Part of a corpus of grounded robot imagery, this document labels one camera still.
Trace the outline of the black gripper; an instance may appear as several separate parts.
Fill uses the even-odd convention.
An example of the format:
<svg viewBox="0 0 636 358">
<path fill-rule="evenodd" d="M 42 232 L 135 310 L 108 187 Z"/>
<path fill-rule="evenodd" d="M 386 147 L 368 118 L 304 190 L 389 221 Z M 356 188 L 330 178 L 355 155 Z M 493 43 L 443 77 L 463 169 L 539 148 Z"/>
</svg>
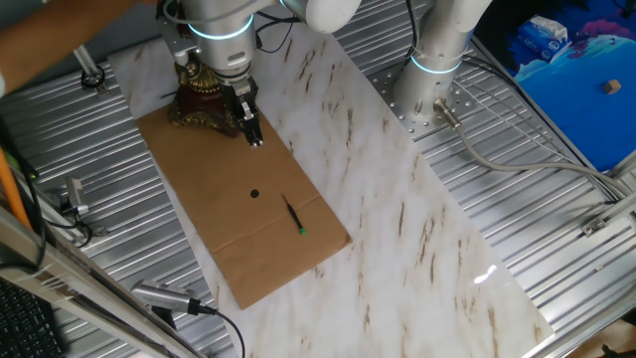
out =
<svg viewBox="0 0 636 358">
<path fill-rule="evenodd" d="M 252 76 L 222 85 L 224 98 L 233 124 L 241 123 L 242 132 L 251 147 L 263 144 L 260 117 L 256 108 L 258 86 Z"/>
</svg>

